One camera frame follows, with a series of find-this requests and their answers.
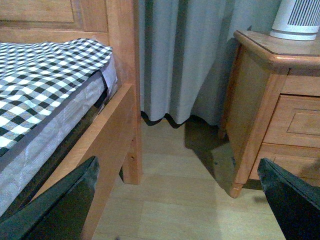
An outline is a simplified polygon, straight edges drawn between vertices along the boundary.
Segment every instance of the white air purifier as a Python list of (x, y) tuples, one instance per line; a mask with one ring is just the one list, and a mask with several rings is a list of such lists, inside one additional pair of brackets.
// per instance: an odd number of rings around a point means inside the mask
[(282, 0), (270, 36), (315, 40), (320, 26), (320, 0)]

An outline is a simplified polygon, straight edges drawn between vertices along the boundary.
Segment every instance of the nightstand top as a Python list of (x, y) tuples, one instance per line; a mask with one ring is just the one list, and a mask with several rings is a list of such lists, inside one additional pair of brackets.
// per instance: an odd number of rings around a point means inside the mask
[(320, 69), (320, 39), (287, 40), (254, 31), (235, 31), (234, 37), (274, 67)]

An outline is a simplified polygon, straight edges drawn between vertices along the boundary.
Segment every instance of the mattress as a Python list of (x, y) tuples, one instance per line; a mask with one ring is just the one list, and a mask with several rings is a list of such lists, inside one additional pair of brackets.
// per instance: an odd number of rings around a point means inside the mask
[(118, 88), (112, 56), (107, 65), (0, 158), (0, 216), (98, 100), (105, 85), (111, 98)]

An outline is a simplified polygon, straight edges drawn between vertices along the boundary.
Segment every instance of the wooden bed frame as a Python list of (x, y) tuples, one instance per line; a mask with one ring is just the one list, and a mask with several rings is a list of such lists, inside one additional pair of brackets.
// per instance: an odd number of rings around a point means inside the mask
[(138, 1), (0, 1), (0, 42), (61, 43), (77, 38), (113, 47), (122, 86), (36, 196), (97, 156), (100, 173), (81, 234), (81, 239), (92, 239), (121, 167), (125, 183), (139, 184), (142, 176)]

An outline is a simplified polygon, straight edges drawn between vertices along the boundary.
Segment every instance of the bed leg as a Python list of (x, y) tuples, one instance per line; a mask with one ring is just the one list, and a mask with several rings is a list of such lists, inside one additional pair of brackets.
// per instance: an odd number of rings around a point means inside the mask
[(123, 165), (123, 181), (126, 184), (140, 184), (142, 177), (141, 136), (135, 135)]

